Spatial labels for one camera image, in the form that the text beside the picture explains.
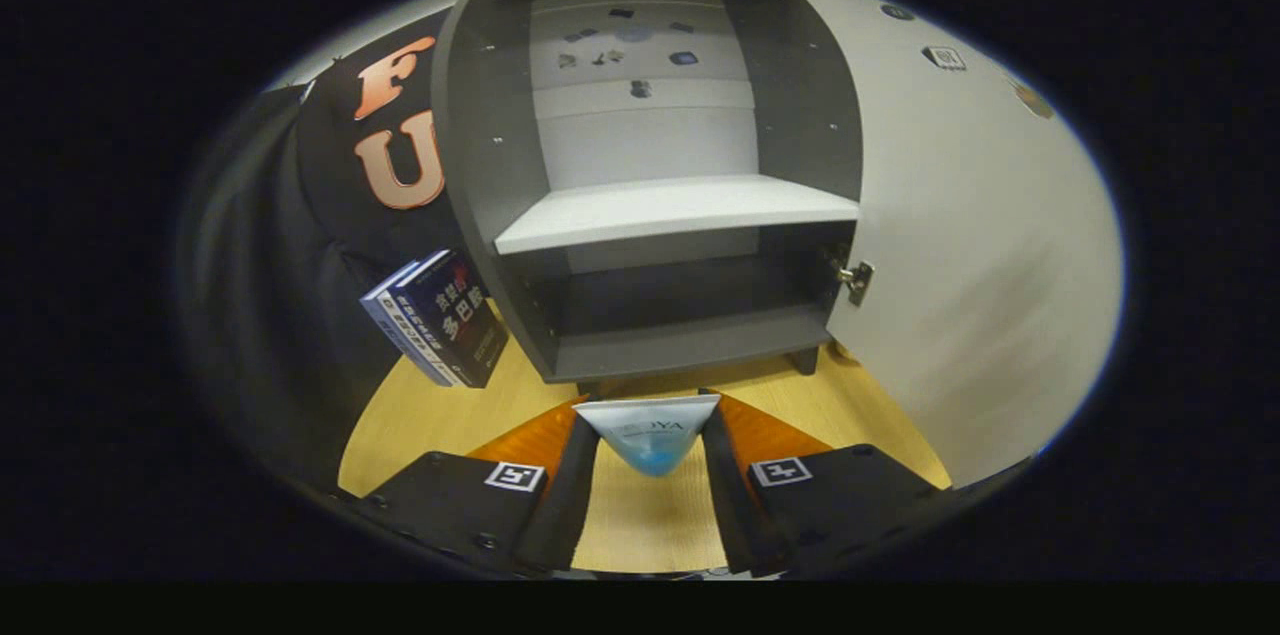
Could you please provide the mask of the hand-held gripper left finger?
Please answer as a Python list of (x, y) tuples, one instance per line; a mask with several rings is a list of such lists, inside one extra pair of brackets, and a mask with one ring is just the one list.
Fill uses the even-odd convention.
[(365, 498), (365, 518), (466, 576), (552, 576), (582, 535), (599, 437), (558, 405), (468, 454), (430, 451)]

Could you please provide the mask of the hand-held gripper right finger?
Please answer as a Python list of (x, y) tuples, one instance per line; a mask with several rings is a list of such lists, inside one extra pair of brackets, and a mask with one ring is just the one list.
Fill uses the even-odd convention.
[(719, 394), (701, 433), (731, 571), (826, 576), (929, 527), (946, 490), (869, 443), (832, 447)]

